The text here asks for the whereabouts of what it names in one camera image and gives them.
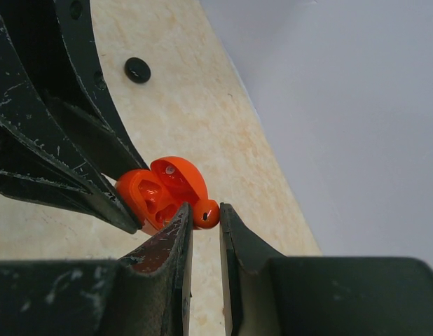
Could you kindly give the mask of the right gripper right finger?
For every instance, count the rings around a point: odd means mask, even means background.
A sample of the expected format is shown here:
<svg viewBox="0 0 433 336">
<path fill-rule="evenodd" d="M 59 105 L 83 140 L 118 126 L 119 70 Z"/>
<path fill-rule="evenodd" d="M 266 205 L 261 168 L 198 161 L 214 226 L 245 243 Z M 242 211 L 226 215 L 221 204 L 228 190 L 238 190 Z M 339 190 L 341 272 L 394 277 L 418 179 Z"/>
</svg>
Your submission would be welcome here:
<svg viewBox="0 0 433 336">
<path fill-rule="evenodd" d="M 227 335 L 433 335 L 433 270 L 416 258 L 286 256 L 220 207 Z"/>
</svg>

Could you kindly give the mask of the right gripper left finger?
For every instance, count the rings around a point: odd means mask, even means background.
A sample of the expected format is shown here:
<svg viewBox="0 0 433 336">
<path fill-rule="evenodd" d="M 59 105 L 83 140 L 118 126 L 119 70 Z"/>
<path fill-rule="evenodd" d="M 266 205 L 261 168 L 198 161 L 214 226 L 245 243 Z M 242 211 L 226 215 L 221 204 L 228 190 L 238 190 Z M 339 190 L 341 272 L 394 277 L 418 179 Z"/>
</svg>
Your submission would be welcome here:
<svg viewBox="0 0 433 336">
<path fill-rule="evenodd" d="M 193 216 L 120 259 L 0 261 L 0 335 L 187 335 Z"/>
</svg>

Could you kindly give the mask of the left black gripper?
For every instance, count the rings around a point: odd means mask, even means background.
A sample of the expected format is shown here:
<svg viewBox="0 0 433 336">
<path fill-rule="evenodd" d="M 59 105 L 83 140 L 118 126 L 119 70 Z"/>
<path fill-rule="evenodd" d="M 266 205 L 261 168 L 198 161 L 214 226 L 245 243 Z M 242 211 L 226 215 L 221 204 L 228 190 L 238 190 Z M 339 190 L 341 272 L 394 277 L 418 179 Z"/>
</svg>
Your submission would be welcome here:
<svg viewBox="0 0 433 336">
<path fill-rule="evenodd" d="M 104 79 L 90 2 L 0 1 L 0 194 L 133 233 L 112 181 L 148 168 Z"/>
</svg>

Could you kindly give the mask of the orange earbud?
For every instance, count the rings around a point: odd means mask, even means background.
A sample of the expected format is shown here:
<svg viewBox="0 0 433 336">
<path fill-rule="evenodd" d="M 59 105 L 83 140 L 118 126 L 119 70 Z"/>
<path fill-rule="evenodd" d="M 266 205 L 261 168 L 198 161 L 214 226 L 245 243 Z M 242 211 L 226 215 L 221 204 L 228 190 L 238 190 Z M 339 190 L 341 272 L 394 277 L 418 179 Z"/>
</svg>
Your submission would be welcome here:
<svg viewBox="0 0 433 336">
<path fill-rule="evenodd" d="M 219 221 L 220 208 L 215 200 L 200 199 L 193 206 L 193 226 L 196 230 L 212 229 Z"/>
</svg>

